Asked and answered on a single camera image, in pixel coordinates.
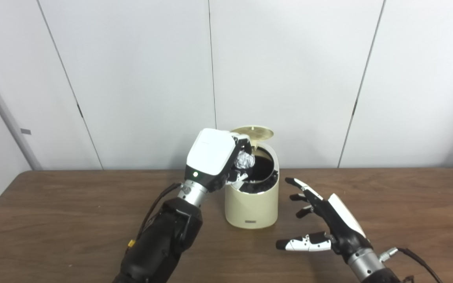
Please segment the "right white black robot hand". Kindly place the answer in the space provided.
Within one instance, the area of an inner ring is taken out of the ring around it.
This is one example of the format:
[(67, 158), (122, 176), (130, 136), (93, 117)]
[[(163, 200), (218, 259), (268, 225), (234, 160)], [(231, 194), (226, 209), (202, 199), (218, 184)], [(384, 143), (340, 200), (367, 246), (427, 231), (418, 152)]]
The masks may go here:
[(278, 250), (302, 252), (332, 250), (347, 262), (361, 249), (372, 249), (363, 229), (338, 195), (332, 194), (329, 199), (324, 199), (311, 186), (297, 178), (286, 177), (285, 181), (301, 191), (299, 194), (290, 195), (289, 198), (292, 201), (308, 203), (295, 216), (301, 219), (313, 213), (326, 223), (329, 232), (321, 231), (291, 239), (277, 240), (276, 248)]

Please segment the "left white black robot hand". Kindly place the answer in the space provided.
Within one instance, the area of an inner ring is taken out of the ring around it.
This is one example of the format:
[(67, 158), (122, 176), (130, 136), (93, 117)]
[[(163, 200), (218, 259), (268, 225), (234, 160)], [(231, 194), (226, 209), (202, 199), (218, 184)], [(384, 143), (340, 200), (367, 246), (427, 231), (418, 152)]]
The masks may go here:
[(247, 179), (255, 162), (250, 136), (206, 128), (200, 131), (187, 156), (185, 184), (215, 192)]

